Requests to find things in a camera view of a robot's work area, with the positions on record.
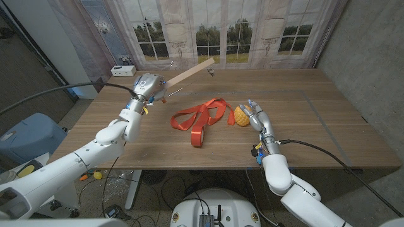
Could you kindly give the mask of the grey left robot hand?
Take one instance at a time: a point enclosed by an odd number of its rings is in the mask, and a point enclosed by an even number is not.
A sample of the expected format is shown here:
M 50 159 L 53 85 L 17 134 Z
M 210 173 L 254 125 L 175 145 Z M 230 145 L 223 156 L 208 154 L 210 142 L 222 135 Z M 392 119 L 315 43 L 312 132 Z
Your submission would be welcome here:
M 146 73 L 137 76 L 133 84 L 134 97 L 141 102 L 161 100 L 166 91 L 164 77 L 159 74 Z

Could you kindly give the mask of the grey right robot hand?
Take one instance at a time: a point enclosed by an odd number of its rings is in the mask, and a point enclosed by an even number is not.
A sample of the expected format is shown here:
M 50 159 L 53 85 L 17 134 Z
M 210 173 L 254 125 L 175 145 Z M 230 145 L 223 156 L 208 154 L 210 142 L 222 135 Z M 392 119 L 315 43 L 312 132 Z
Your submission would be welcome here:
M 275 131 L 273 130 L 268 114 L 253 100 L 249 100 L 251 110 L 244 105 L 239 105 L 240 109 L 249 118 L 252 127 L 259 132 L 261 140 L 265 144 L 275 144 Z

